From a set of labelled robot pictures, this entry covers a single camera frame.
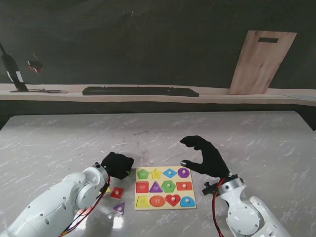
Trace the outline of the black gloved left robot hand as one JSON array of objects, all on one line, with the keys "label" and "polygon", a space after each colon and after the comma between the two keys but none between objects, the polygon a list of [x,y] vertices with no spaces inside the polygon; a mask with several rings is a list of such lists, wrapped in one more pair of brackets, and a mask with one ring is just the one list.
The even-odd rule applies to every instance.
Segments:
[{"label": "black gloved left robot hand", "polygon": [[133,158],[114,152],[110,152],[101,162],[109,176],[120,180],[128,176],[133,164]]}]

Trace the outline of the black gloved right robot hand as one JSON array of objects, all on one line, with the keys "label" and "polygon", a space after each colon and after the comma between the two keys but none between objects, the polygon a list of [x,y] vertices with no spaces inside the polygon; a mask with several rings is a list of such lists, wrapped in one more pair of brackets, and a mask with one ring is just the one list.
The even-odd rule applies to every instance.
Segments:
[{"label": "black gloved right robot hand", "polygon": [[181,161],[183,167],[214,178],[223,179],[229,175],[230,171],[227,165],[211,142],[195,135],[184,137],[180,143],[196,151],[201,151],[202,154],[202,163],[183,160]]}]

